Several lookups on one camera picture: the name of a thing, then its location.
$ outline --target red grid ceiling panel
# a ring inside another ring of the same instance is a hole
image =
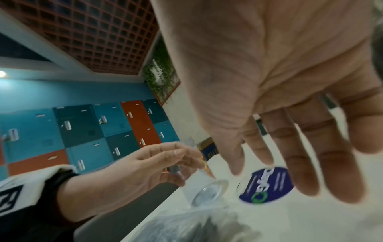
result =
[[[96,72],[137,75],[158,31],[148,0],[0,0],[0,7]]]

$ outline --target sleeve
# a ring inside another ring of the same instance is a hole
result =
[[[86,221],[67,221],[61,215],[56,197],[61,184],[74,176],[77,176],[75,169],[65,165],[2,181],[0,238],[5,238],[2,241],[73,241],[74,230]]]

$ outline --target oval logo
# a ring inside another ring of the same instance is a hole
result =
[[[242,187],[239,199],[252,204],[272,202],[283,197],[294,188],[287,169],[284,167],[272,167],[256,171],[247,180],[246,188],[245,184],[238,185],[237,190]]]

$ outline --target clear plastic bag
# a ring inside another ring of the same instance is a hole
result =
[[[131,242],[252,242],[260,232],[240,224],[229,209],[165,211],[144,225]]]

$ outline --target green logo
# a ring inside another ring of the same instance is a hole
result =
[[[258,195],[262,195],[262,198],[261,199],[257,199],[255,198],[256,196]],[[256,192],[254,193],[254,195],[251,197],[251,202],[252,203],[263,203],[268,197],[268,194],[267,192]]]

